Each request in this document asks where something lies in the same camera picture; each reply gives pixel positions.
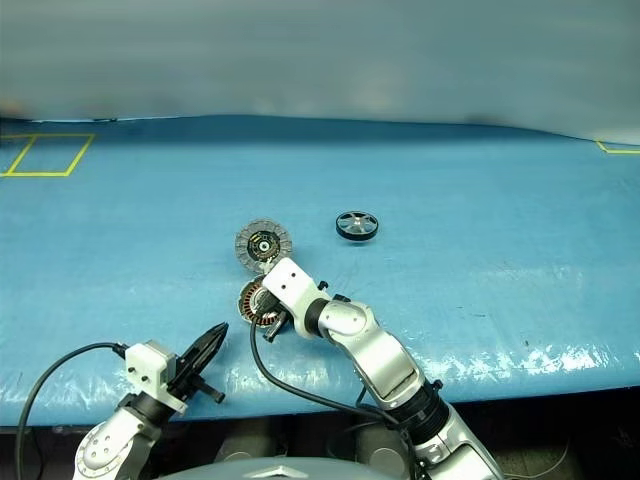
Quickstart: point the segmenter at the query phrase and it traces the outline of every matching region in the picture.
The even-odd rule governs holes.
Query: black wheel
[[[336,231],[341,237],[363,242],[376,236],[378,220],[365,212],[346,212],[336,218]]]

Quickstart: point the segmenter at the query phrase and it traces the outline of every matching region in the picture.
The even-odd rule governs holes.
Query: brake disc
[[[291,256],[293,245],[284,227],[272,220],[254,220],[236,235],[236,257],[249,270],[268,273],[280,259]]]

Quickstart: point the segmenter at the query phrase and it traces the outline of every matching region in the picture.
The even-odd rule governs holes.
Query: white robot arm
[[[496,461],[456,410],[438,395],[402,344],[363,303],[319,289],[289,258],[264,278],[304,338],[320,336],[353,361],[378,407],[406,427],[415,456],[432,480],[503,480]]]

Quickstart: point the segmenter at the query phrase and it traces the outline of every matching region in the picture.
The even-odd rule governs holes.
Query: black cable
[[[362,390],[360,390],[360,395],[358,395],[358,398],[356,398],[356,407],[360,406],[360,403],[362,403],[362,399],[364,398],[366,393],[367,387],[362,387]]]
[[[33,407],[33,402],[36,400],[36,396],[40,392],[42,385],[44,382],[51,376],[51,374],[56,371],[56,369],[65,363],[67,360],[71,360],[73,357],[80,355],[81,353],[88,352],[89,350],[95,350],[98,348],[109,348],[117,353],[120,357],[124,358],[124,351],[127,346],[119,343],[111,343],[111,342],[100,342],[100,343],[92,343],[90,345],[86,345],[84,347],[78,348],[71,353],[67,353],[64,357],[55,361],[53,365],[51,365],[47,370],[40,375],[40,378],[36,381],[29,392],[29,396],[24,403],[24,407],[22,408],[22,413],[20,414],[20,420],[18,421],[18,431],[16,432],[16,446],[14,451],[14,457],[16,462],[16,479],[22,480],[23,473],[23,455],[24,455],[24,436],[25,430],[27,427],[27,420],[29,419],[29,413],[31,412],[31,407]]]
[[[299,388],[296,388],[292,385],[289,385],[288,383],[283,382],[282,380],[280,380],[279,378],[274,377],[271,372],[269,372],[269,370],[267,370],[267,368],[264,366],[264,363],[262,363],[262,359],[260,358],[260,353],[258,352],[258,345],[256,343],[256,329],[257,329],[257,323],[256,320],[251,322],[251,329],[249,331],[249,341],[251,343],[251,354],[253,355],[253,360],[256,363],[256,366],[258,367],[258,370],[260,370],[260,373],[262,373],[262,375],[264,375],[264,377],[269,380],[271,383],[273,383],[274,385],[276,385],[277,387],[280,387],[281,389],[283,389],[286,392],[289,392],[293,395],[296,395],[298,397],[302,397],[305,400],[309,400],[311,402],[315,402],[315,403],[319,403],[320,405],[324,405],[325,407],[329,407],[329,408],[334,408],[336,410],[341,410],[343,412],[347,412],[347,413],[351,413],[353,415],[359,415],[359,416],[363,416],[363,417],[367,417],[367,418],[372,418],[374,420],[377,420],[377,422],[382,422],[384,424],[387,425],[387,428],[394,428],[394,425],[398,425],[398,420],[396,420],[395,418],[393,418],[391,415],[389,415],[387,412],[385,412],[384,410],[381,410],[377,407],[374,407],[372,405],[366,405],[366,404],[362,404],[360,403],[362,401],[362,399],[364,398],[364,394],[366,389],[363,388],[363,390],[360,392],[360,395],[358,395],[358,399],[356,401],[357,406],[356,407],[351,407],[349,405],[345,405],[343,403],[340,402],[335,402],[333,400],[330,400],[328,398],[324,398],[321,397],[319,395],[314,395],[313,393],[309,393],[306,392],[304,390],[300,390]],[[409,465],[409,474],[410,474],[410,478],[411,479],[419,479],[421,478],[421,474],[418,472],[418,469],[416,468],[416,466],[418,465],[418,459],[416,457],[415,454],[415,450],[413,448],[413,443],[411,442],[411,437],[409,436],[409,433],[406,431],[406,429],[401,430],[400,434],[402,436],[402,439],[404,440],[404,442],[407,444],[407,450],[409,452],[409,457],[410,457],[410,465]]]
[[[300,390],[288,383],[283,382],[279,378],[274,377],[264,366],[262,360],[260,359],[260,353],[258,353],[258,345],[256,344],[256,320],[251,322],[251,330],[249,332],[249,340],[251,342],[251,353],[253,354],[253,360],[256,362],[256,366],[260,373],[264,375],[264,377],[269,380],[271,383],[280,387],[281,389],[292,393],[298,397],[302,397],[305,400],[309,400],[310,402],[319,403],[320,405],[324,405],[325,407],[334,408],[336,410],[342,410],[343,412],[350,413],[352,415],[359,415],[367,418],[373,418],[375,420],[380,421],[381,415],[378,412],[372,412],[370,410],[364,410],[361,408],[352,407],[350,405],[345,405],[344,403],[335,402],[328,398],[321,397],[319,395],[315,395],[313,393],[306,392],[304,390]]]

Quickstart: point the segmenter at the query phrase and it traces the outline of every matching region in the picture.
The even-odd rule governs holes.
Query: white bracket
[[[150,397],[183,414],[187,405],[171,395],[167,384],[176,375],[176,354],[153,340],[137,343],[125,351],[127,380]]]

